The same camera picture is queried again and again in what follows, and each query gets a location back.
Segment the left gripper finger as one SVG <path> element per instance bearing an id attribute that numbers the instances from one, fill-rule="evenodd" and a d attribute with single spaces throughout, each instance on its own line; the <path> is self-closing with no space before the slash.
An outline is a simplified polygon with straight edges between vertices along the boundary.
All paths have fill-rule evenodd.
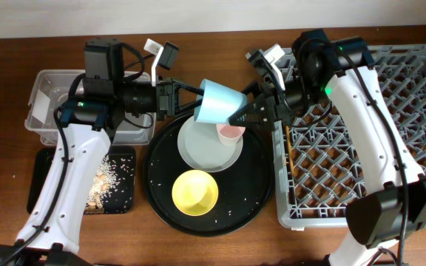
<path id="1" fill-rule="evenodd" d="M 176 78 L 172 79 L 172 83 L 173 83 L 173 86 L 177 89 L 184 89 L 187 92 L 191 92 L 191 93 L 194 93 L 196 95 L 203 95 L 204 94 L 203 89 L 192 86 L 191 84 L 180 81 Z"/>
<path id="2" fill-rule="evenodd" d="M 202 104 L 202 100 L 196 100 L 196 101 L 192 101 L 190 103 L 187 103 L 183 106 L 180 106 L 176 111 L 175 111 L 175 117 L 178 116 L 182 116 L 185 115 L 189 112 L 193 112 L 195 108 L 201 106 Z"/>

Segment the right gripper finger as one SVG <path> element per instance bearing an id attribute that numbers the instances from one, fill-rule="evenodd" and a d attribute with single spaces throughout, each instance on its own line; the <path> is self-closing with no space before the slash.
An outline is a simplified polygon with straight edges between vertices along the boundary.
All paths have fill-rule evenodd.
<path id="1" fill-rule="evenodd" d="M 257 81 L 252 81 L 249 85 L 246 86 L 245 89 L 241 91 L 244 95 L 250 95 L 252 94 L 253 98 L 258 97 L 263 93 L 262 87 L 260 83 Z"/>
<path id="2" fill-rule="evenodd" d="M 263 116 L 260 113 L 260 107 L 255 103 L 248 103 L 228 119 L 229 125 L 246 128 L 255 128 L 261 126 L 262 123 Z"/>

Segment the wooden chopstick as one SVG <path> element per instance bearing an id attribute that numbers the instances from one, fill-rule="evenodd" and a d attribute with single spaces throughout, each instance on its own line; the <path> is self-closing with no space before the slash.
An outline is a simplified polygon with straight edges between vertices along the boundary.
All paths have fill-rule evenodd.
<path id="1" fill-rule="evenodd" d="M 293 149 L 292 149 L 292 144 L 291 144 L 291 135 L 290 135 L 290 127 L 289 126 L 285 126 L 285 136 L 286 136 L 286 145 L 287 145 L 287 149 L 288 149 L 288 160 L 289 160 L 289 169 L 290 172 L 293 172 L 294 170 L 294 162 L 293 162 Z"/>

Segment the light blue plastic cup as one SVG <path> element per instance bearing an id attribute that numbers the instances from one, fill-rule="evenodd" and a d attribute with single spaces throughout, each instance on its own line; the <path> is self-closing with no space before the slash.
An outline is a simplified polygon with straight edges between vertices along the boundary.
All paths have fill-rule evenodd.
<path id="1" fill-rule="evenodd" d="M 194 110 L 194 121 L 198 123 L 228 124 L 229 118 L 246 106 L 248 97 L 227 86 L 203 79 L 200 84 L 203 95 L 198 95 L 201 104 Z"/>

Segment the yellow bowl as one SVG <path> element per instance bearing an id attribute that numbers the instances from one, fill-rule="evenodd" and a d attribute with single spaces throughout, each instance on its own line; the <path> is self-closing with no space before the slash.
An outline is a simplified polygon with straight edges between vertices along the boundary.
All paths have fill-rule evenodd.
<path id="1" fill-rule="evenodd" d="M 172 186 L 172 201 L 181 213 L 202 216 L 215 207 L 219 188 L 212 175 L 201 170 L 182 173 Z"/>

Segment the food scraps and rice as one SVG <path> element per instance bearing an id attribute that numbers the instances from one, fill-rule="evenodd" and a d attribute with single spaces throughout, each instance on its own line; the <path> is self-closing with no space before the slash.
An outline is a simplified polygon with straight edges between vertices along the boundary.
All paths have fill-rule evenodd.
<path id="1" fill-rule="evenodd" d="M 99 165 L 84 214 L 125 214 L 133 206 L 135 159 L 129 154 L 108 154 Z"/>

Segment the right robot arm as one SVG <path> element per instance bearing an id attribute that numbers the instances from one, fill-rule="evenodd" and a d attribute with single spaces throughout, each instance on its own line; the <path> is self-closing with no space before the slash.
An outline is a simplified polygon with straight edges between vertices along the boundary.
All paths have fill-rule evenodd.
<path id="1" fill-rule="evenodd" d="M 342 117 L 362 165 L 366 195 L 345 210 L 348 234 L 324 265 L 371 265 L 391 247 L 403 263 L 405 240 L 426 226 L 426 175 L 385 104 L 375 62 L 363 38 L 332 41 L 324 30 L 303 32 L 291 47 L 296 75 L 277 66 L 279 45 L 253 50 L 248 62 L 262 77 L 245 89 L 254 100 L 228 119 L 233 126 L 272 130 L 308 108 L 331 102 Z"/>

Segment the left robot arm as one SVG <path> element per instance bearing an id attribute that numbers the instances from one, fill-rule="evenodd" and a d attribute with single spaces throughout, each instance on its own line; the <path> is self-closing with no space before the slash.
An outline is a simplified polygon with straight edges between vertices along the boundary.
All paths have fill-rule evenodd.
<path id="1" fill-rule="evenodd" d="M 55 154 L 35 207 L 13 245 L 0 245 L 0 265 L 86 265 L 78 256 L 81 220 L 97 169 L 126 113 L 174 117 L 201 104 L 181 106 L 179 91 L 203 90 L 172 78 L 140 82 L 126 75 L 123 51 L 145 61 L 116 38 L 94 38 L 84 48 L 85 71 L 73 80 L 67 100 L 53 112 Z"/>

